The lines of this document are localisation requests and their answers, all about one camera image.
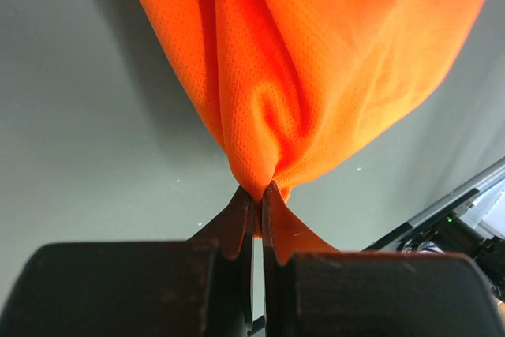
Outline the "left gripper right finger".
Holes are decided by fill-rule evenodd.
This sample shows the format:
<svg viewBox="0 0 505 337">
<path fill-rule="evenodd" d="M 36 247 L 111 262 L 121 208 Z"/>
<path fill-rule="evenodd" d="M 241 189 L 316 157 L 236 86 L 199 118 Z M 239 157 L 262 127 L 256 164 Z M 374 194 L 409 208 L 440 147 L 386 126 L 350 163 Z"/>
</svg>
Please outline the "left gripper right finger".
<svg viewBox="0 0 505 337">
<path fill-rule="evenodd" d="M 271 183 L 261 201 L 269 336 L 501 336 L 483 272 L 461 253 L 344 253 Z"/>
</svg>

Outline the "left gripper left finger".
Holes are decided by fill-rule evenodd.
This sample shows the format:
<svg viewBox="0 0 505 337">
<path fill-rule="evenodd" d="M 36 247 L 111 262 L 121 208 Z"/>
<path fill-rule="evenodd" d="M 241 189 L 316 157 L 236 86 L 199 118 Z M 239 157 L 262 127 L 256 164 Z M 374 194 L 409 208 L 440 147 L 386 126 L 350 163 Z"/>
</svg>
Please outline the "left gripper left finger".
<svg viewBox="0 0 505 337">
<path fill-rule="evenodd" d="M 238 189 L 185 241 L 65 242 L 34 252 L 4 336 L 245 336 L 253 328 L 255 204 Z"/>
</svg>

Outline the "orange t shirt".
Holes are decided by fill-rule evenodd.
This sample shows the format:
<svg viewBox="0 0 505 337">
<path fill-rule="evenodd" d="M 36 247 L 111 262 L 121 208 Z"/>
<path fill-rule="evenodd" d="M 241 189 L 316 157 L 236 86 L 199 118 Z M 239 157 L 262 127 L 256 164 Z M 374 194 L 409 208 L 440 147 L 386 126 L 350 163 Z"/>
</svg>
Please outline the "orange t shirt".
<svg viewBox="0 0 505 337">
<path fill-rule="evenodd" d="M 140 0 L 238 183 L 284 198 L 443 82 L 484 0 Z"/>
</svg>

